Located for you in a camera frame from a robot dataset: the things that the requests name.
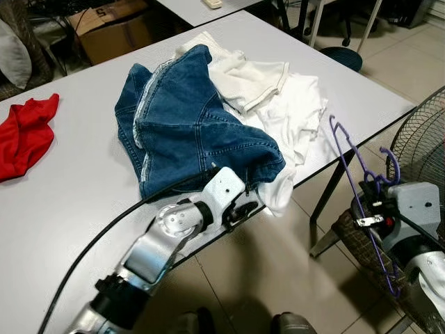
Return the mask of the blue denim jeans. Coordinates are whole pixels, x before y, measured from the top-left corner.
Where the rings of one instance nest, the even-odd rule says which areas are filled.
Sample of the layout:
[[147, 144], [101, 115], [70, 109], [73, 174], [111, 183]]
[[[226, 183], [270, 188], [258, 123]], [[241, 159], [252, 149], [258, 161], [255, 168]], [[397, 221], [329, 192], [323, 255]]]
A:
[[114, 114], [140, 197], [200, 191], [214, 168], [231, 168], [250, 187], [285, 168], [273, 137], [226, 111], [211, 60], [197, 45], [154, 71], [131, 66]]

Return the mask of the plain white shirt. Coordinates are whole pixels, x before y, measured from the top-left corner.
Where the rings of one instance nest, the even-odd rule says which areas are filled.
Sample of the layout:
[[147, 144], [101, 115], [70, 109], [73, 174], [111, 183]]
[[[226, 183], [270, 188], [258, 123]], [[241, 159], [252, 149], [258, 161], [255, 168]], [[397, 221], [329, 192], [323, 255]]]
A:
[[257, 193], [269, 214], [283, 216], [291, 202], [293, 187], [298, 183], [298, 171], [305, 165], [309, 146], [318, 136], [327, 107], [320, 79], [292, 73], [280, 92], [251, 111], [239, 111], [229, 102], [223, 105], [242, 123], [269, 134], [279, 147], [285, 166], [273, 181], [261, 182]]

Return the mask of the grey robot right foot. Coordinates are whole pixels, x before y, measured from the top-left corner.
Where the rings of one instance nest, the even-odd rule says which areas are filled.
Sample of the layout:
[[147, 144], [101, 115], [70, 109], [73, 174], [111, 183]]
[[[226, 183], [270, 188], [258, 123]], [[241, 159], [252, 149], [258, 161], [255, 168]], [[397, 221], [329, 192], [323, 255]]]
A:
[[302, 315], [283, 312], [271, 318], [270, 334], [317, 334], [317, 331]]

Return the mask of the grey robot foot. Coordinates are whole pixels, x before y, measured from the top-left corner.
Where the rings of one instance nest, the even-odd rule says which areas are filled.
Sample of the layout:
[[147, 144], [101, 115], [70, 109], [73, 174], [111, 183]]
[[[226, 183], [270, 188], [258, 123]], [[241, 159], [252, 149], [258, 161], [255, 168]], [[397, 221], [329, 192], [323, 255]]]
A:
[[209, 309], [198, 308], [176, 317], [164, 334], [217, 334]]
[[302, 315], [283, 312], [271, 318], [270, 334], [317, 334], [317, 331]]

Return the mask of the grey robot left foot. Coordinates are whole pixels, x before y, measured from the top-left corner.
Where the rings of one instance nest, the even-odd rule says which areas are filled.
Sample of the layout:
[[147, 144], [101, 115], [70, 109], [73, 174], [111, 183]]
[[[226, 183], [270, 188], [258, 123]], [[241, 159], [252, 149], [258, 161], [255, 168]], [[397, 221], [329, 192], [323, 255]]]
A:
[[198, 308], [176, 317], [164, 334], [217, 334], [209, 309]]

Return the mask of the white shirt beige trim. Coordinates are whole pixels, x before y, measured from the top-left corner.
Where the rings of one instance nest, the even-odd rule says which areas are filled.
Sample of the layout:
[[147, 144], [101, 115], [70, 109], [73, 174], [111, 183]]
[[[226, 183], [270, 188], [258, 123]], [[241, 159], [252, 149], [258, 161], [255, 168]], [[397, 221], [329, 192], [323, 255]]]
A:
[[209, 32], [202, 32], [175, 50], [180, 58], [197, 45], [209, 48], [209, 76], [226, 103], [245, 113], [279, 93], [289, 76], [289, 63], [249, 61], [241, 50], [221, 47]]

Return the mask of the dark blue round stool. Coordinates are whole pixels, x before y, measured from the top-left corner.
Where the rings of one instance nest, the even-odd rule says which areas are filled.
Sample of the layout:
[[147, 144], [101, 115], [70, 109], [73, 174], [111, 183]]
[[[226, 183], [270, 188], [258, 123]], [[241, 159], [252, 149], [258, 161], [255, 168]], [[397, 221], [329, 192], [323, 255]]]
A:
[[347, 69], [356, 72], [362, 70], [364, 61], [360, 54], [352, 49], [347, 47], [326, 47], [321, 49], [320, 52], [344, 67], [347, 67]]

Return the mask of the white desk white legs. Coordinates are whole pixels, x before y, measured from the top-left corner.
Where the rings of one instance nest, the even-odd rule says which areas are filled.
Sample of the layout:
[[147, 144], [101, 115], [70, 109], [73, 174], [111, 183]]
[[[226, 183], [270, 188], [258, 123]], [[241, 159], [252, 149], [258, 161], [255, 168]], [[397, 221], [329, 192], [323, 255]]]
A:
[[[352, 3], [356, 0], [296, 0], [299, 3], [300, 9], [298, 12], [298, 25], [295, 28], [290, 26], [289, 16], [287, 15], [289, 1], [290, 0], [222, 0], [222, 7], [211, 10], [201, 3], [201, 0], [156, 0], [156, 2], [163, 4], [166, 9], [171, 10], [171, 12], [179, 18], [184, 19], [185, 22], [191, 26], [201, 26], [213, 20], [223, 18], [226, 15], [244, 10], [249, 6], [254, 6], [258, 3], [267, 3], [273, 7], [273, 12], [280, 18], [283, 32], [295, 36], [299, 41], [305, 42], [305, 44], [308, 44], [310, 47], [315, 47], [318, 30], [321, 26], [321, 17], [323, 16], [325, 7], [337, 1]], [[305, 37], [305, 24], [309, 14], [309, 7], [312, 3], [316, 4], [316, 15], [311, 23], [311, 35], [309, 35], [307, 39]]]

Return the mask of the cardboard box black label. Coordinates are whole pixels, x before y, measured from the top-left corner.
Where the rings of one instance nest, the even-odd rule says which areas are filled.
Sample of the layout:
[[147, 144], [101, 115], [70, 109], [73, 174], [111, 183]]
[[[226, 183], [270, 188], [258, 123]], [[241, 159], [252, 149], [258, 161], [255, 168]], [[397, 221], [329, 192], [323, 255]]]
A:
[[146, 0], [115, 0], [67, 17], [92, 64], [147, 47], [156, 41], [147, 25]]

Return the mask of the red crumpled cloth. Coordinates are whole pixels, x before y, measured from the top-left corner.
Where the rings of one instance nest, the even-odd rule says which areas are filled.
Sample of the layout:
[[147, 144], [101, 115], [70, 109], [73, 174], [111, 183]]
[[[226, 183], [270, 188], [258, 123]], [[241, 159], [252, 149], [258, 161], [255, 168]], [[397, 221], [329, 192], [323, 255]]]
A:
[[22, 177], [48, 152], [54, 140], [53, 120], [60, 95], [10, 105], [0, 123], [0, 182]]

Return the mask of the dark wicker chair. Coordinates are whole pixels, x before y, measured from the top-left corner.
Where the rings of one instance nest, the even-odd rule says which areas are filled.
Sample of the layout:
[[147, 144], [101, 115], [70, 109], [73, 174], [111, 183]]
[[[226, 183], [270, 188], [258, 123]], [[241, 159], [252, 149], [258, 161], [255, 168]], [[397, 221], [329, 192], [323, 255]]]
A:
[[32, 75], [25, 89], [13, 86], [10, 81], [0, 73], [0, 101], [44, 85], [54, 76], [54, 65], [51, 64], [47, 48], [40, 42], [34, 32], [34, 26], [29, 22], [29, 12], [25, 0], [0, 0], [0, 19], [9, 24], [13, 31], [25, 44], [31, 55]]

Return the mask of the grey pillow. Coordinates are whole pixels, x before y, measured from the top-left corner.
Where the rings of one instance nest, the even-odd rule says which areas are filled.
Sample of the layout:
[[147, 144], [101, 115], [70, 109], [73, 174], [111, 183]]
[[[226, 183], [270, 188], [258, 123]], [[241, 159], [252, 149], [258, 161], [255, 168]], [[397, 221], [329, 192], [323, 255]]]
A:
[[13, 86], [25, 89], [31, 80], [31, 55], [12, 27], [0, 19], [0, 73]]

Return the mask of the black metal table frame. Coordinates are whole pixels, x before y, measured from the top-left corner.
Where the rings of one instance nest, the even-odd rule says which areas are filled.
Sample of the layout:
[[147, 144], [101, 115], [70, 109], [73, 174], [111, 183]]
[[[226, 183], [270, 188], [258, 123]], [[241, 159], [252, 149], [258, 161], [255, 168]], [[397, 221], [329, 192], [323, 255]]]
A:
[[[315, 209], [312, 211], [311, 216], [309, 217], [309, 223], [311, 225], [316, 226], [318, 223], [318, 218], [321, 216], [321, 213], [327, 206], [328, 201], [330, 200], [331, 195], [336, 190], [338, 182], [342, 179], [344, 172], [346, 172], [346, 165], [342, 162], [339, 163], [334, 169], [333, 174], [331, 175], [330, 181], [328, 181], [327, 185], [325, 185], [324, 190], [322, 191], [320, 200], [315, 206]], [[334, 247], [338, 241], [340, 241], [340, 236], [337, 235], [336, 232], [326, 232], [320, 239], [314, 238], [314, 245], [309, 249], [309, 256], [312, 258], [317, 258], [319, 255], [324, 254], [325, 251]]]

